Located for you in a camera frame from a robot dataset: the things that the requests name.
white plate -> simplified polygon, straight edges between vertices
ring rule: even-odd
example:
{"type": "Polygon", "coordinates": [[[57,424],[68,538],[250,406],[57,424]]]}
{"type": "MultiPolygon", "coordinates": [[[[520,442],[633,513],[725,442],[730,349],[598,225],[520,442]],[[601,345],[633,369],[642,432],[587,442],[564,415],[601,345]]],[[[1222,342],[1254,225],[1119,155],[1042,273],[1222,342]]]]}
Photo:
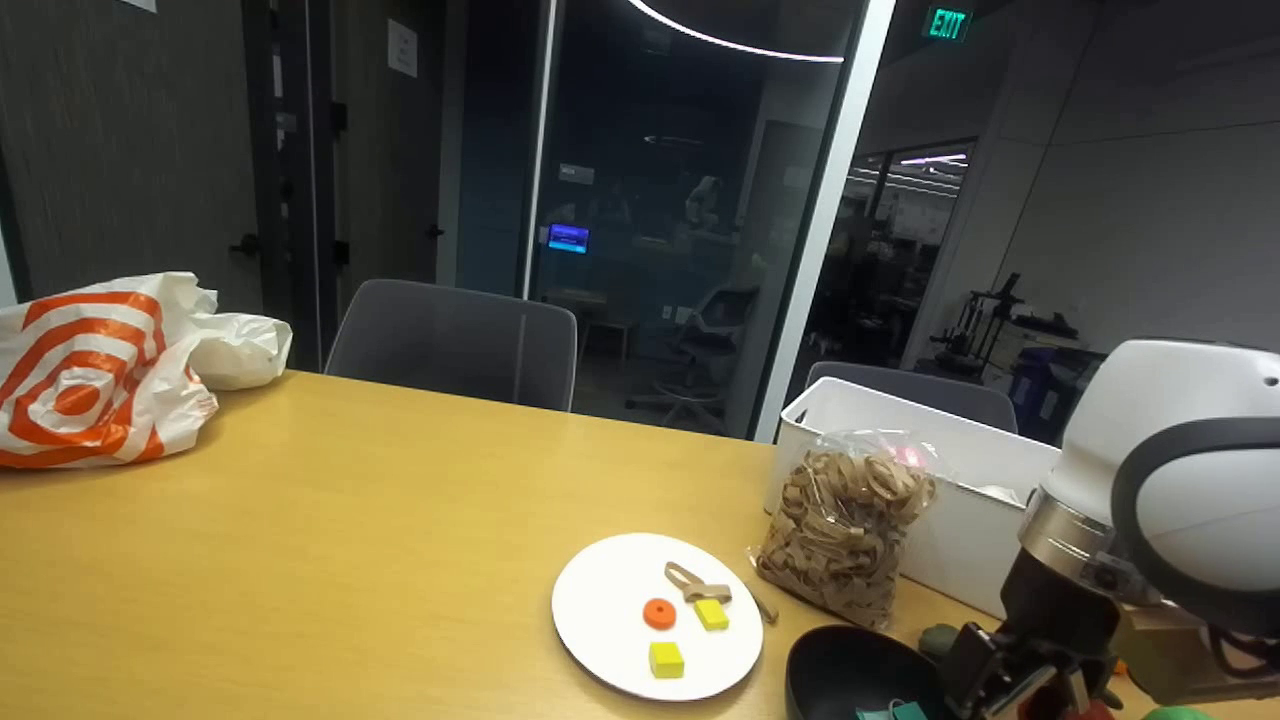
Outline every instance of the white plate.
{"type": "Polygon", "coordinates": [[[610,538],[576,551],[553,590],[553,622],[564,649],[605,685],[644,698],[644,700],[706,700],[742,685],[763,649],[761,614],[716,555],[673,541],[673,538],[610,538]],[[663,563],[675,560],[706,584],[730,584],[731,602],[725,605],[730,627],[707,632],[691,605],[663,576],[663,563]],[[644,623],[644,602],[663,596],[675,605],[675,627],[655,632],[644,623]],[[683,658],[681,681],[655,681],[650,668],[650,644],[675,639],[683,658]]]}

wooden table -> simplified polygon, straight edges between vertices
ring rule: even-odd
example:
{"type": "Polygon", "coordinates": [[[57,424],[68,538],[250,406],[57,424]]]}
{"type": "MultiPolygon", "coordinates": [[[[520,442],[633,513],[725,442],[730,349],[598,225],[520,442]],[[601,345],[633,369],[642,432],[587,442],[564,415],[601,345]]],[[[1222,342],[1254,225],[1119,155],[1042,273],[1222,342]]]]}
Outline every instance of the wooden table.
{"type": "MultiPolygon", "coordinates": [[[[287,377],[191,456],[0,477],[0,715],[786,715],[829,618],[750,574],[763,479],[743,442],[287,377]],[[742,688],[668,710],[574,663],[553,580],[612,531],[691,541],[781,605],[742,688]]],[[[892,632],[973,618],[900,584],[892,632]]]]}

clear plastic bag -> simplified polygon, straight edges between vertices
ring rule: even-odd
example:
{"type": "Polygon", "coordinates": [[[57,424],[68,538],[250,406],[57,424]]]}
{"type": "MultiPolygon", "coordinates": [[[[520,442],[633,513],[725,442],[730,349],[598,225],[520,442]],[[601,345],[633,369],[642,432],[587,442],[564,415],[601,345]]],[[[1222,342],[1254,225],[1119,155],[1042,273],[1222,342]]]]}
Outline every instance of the clear plastic bag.
{"type": "Polygon", "coordinates": [[[938,452],[908,432],[826,437],[792,469],[758,574],[854,623],[885,627],[900,549],[927,513],[938,452]]]}

plastic bag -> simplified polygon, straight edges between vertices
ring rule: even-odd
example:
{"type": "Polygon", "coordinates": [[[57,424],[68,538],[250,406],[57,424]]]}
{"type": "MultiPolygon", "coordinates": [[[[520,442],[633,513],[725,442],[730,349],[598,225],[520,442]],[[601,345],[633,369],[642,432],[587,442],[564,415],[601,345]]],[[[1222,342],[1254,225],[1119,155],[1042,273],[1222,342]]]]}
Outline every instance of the plastic bag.
{"type": "Polygon", "coordinates": [[[294,330],[215,312],[191,273],[0,310],[0,469],[141,466],[196,449],[214,389],[285,371],[294,330]]]}
{"type": "Polygon", "coordinates": [[[927,469],[927,444],[900,432],[821,437],[786,484],[758,574],[854,623],[890,623],[900,546],[938,497],[927,469]]]}

office chair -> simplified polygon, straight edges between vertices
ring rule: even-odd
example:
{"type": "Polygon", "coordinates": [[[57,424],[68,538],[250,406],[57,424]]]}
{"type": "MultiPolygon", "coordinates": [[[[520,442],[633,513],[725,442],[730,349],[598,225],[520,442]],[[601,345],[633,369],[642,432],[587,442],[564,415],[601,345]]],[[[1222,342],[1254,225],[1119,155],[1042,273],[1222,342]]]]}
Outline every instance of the office chair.
{"type": "Polygon", "coordinates": [[[515,296],[365,279],[323,371],[533,409],[574,409],[576,317],[515,296]]]}
{"type": "Polygon", "coordinates": [[[806,377],[806,389],[816,384],[821,377],[837,377],[837,382],[864,384],[864,389],[912,402],[912,406],[968,415],[978,424],[1018,432],[1011,402],[999,389],[960,384],[950,377],[923,377],[923,371],[903,371],[903,369],[844,366],[844,359],[816,359],[806,377]]]}

